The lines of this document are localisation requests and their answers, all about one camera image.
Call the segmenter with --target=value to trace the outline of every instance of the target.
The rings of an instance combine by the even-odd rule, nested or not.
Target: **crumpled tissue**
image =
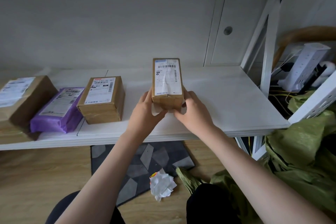
[[[150,192],[160,202],[162,197],[169,197],[173,188],[177,186],[174,178],[165,173],[163,169],[150,176]]]

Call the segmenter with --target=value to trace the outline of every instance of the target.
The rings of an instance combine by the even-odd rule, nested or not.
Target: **floor mat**
[[[92,174],[105,160],[113,146],[114,144],[91,146]],[[142,143],[122,181],[117,206],[150,190],[149,176],[161,168],[169,175],[176,177],[177,167],[189,170],[194,166],[182,141]]]

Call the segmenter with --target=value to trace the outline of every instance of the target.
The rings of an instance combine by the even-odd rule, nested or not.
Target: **purple package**
[[[83,118],[77,108],[83,90],[83,87],[60,89],[31,119],[31,132],[69,133],[74,131]]]

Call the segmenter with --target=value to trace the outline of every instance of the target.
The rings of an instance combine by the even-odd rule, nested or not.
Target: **human hand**
[[[144,141],[166,113],[167,111],[164,110],[156,116],[152,114],[152,89],[150,89],[141,96],[133,109],[126,133]]]
[[[206,106],[199,100],[195,92],[184,89],[184,99],[187,105],[187,112],[181,114],[174,110],[174,116],[193,134],[200,139],[208,132],[217,127],[213,124],[212,118]]]

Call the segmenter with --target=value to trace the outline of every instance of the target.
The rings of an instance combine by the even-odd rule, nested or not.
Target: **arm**
[[[56,224],[110,223],[121,182],[137,148],[166,112],[152,115],[151,90],[140,98],[125,133]]]
[[[265,224],[333,223],[217,128],[194,92],[184,95],[187,112],[175,117],[216,154]]]

